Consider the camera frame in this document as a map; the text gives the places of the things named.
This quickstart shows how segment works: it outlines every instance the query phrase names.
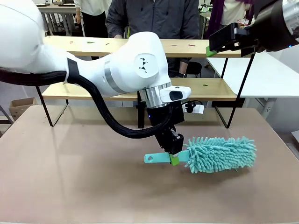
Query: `black button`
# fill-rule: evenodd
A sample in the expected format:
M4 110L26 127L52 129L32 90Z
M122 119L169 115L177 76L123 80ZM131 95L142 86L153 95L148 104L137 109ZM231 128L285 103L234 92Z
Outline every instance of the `black button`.
M183 98L183 94L180 91L171 91L169 93L170 99L171 100L178 100Z

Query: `dark gray jacket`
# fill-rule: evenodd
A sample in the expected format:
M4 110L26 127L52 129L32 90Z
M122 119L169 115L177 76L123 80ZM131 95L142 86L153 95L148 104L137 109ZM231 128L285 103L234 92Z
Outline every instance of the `dark gray jacket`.
M198 5L199 0L112 0L106 19L108 35L123 35L129 24L131 35L151 31L160 39L198 39ZM189 60L168 58L169 76L178 75L180 61Z

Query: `person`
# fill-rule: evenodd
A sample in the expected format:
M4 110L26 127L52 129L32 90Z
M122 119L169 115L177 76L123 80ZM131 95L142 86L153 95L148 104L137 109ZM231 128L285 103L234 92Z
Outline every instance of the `person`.
M108 36L156 33L160 39L199 39L199 0L112 0L106 19ZM168 58L170 77L183 77L190 58Z
M87 37L108 38L105 25L106 13L111 0L74 0L76 7L76 22L81 23L81 15L84 20L84 32Z
M253 0L217 0L213 4L207 38L219 29L238 20L253 17Z

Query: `purple cardigan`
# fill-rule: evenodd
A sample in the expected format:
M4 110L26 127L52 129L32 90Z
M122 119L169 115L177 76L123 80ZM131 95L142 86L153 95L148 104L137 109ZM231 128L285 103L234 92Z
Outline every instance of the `purple cardigan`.
M220 28L220 23L223 15L223 7L224 7L224 1L225 0L216 0L214 1L211 19L209 21L209 26L207 29L207 38L209 38L210 35L215 33ZM254 0L236 0L240 2L244 2L245 4L251 4L253 5ZM251 7L249 14L246 16L248 20L252 20L253 17L253 7Z

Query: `gray band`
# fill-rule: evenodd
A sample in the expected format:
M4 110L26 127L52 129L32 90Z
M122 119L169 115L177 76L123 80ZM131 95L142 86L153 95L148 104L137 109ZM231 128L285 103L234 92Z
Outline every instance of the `gray band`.
M104 66L104 72L105 72L105 76L106 76L106 80L107 80L108 84L111 86L112 89L114 89L118 93L121 93L121 94L128 93L128 92L125 92L124 90L120 89L118 87L118 85L115 83L115 81L111 75L109 64L110 64L110 61L106 61L105 66Z

